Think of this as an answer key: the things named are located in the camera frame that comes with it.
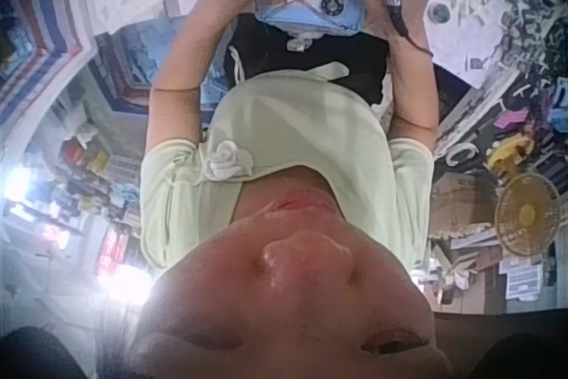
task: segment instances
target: eye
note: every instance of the eye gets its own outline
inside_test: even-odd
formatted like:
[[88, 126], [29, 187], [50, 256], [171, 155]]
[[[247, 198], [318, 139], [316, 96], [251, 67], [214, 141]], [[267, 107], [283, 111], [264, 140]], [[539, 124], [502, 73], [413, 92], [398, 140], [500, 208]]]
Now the eye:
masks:
[[428, 343], [428, 340], [412, 332], [388, 332], [371, 336], [361, 345], [361, 350], [376, 355], [391, 355], [415, 350]]

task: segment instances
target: lips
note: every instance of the lips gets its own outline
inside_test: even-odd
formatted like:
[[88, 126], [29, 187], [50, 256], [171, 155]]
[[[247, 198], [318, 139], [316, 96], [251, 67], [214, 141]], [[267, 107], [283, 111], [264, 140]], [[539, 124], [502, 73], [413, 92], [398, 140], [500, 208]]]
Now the lips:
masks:
[[335, 200], [320, 190], [295, 190], [273, 202], [270, 211], [316, 209], [323, 213], [341, 216]]

